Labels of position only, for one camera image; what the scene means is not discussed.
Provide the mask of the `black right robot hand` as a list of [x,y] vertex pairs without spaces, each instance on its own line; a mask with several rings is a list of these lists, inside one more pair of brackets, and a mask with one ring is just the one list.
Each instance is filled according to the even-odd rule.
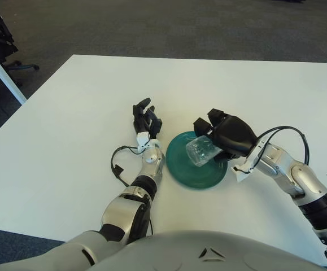
[[202,118],[195,120],[194,132],[197,137],[206,136],[221,149],[213,158],[215,162],[249,156],[258,137],[248,124],[239,117],[214,108],[208,113],[208,118],[209,122]]

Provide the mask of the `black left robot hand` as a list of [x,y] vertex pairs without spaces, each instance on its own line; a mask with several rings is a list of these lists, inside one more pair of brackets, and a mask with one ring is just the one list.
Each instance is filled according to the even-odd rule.
[[155,107],[150,106],[150,98],[146,98],[140,101],[138,104],[133,105],[133,126],[136,134],[142,132],[148,132],[150,138],[156,139],[158,133],[160,133],[162,127],[162,120],[155,114]]

